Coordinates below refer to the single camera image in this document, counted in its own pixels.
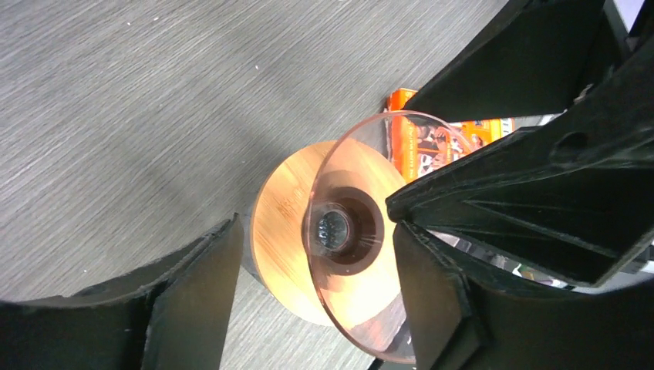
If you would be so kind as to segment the pink transparent plastic dripper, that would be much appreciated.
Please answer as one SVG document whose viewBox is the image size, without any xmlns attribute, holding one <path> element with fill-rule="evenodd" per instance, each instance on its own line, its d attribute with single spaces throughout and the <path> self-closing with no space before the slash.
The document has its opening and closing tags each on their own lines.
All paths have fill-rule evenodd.
<svg viewBox="0 0 654 370">
<path fill-rule="evenodd" d="M 353 256 L 358 248 L 365 245 L 364 238 L 371 231 L 367 224 L 368 217 L 364 215 L 356 201 L 352 199 L 352 193 L 343 190 L 341 187 L 335 187 L 328 180 L 328 176 L 335 169 L 338 161 L 337 156 L 344 154 L 341 147 L 346 140 L 355 140 L 369 146 L 391 162 L 386 124 L 393 117 L 399 116 L 421 117 L 431 123 L 439 123 L 448 130 L 451 129 L 450 123 L 414 111 L 379 113 L 354 125 L 335 142 L 319 167 L 310 190 L 302 231 L 305 235 L 303 242 L 308 258 L 308 268 L 316 294 L 335 327 L 356 347 L 370 355 L 388 362 L 412 364 L 415 361 L 415 355 L 410 328 L 406 321 L 401 288 L 396 298 L 380 313 L 362 324 L 350 328 L 342 326 L 344 315 L 338 313 L 335 305 L 325 298 L 325 282 L 335 272 L 332 261 L 338 257 Z M 387 206 L 386 216 L 390 220 Z M 393 231 L 396 226 L 394 222 L 393 224 L 392 243 Z"/>
</svg>

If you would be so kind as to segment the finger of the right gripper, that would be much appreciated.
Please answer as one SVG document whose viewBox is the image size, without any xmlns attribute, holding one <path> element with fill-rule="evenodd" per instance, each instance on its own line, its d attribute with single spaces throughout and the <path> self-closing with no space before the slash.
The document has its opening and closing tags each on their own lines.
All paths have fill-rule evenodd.
<svg viewBox="0 0 654 370">
<path fill-rule="evenodd" d="M 409 100 L 447 122 L 559 113 L 579 92 L 602 1 L 509 1 Z"/>
<path fill-rule="evenodd" d="M 551 122 L 396 191 L 395 222 L 482 244 L 580 286 L 653 239 L 653 44 Z"/>
</svg>

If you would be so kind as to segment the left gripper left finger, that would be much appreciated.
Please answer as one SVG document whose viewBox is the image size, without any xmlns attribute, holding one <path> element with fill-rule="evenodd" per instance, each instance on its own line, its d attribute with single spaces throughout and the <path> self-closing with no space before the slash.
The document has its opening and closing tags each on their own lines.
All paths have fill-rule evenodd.
<svg viewBox="0 0 654 370">
<path fill-rule="evenodd" d="M 233 216 L 165 257 L 68 296 L 1 303 L 3 369 L 216 369 L 244 231 Z"/>
</svg>

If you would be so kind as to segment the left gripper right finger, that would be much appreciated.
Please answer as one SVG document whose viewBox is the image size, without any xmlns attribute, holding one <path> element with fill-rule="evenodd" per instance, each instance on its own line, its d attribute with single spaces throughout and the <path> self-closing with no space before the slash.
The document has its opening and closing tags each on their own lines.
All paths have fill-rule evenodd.
<svg viewBox="0 0 654 370">
<path fill-rule="evenodd" d="M 393 234 L 420 369 L 651 369 L 653 282 L 583 294 L 519 278 L 405 222 Z"/>
</svg>

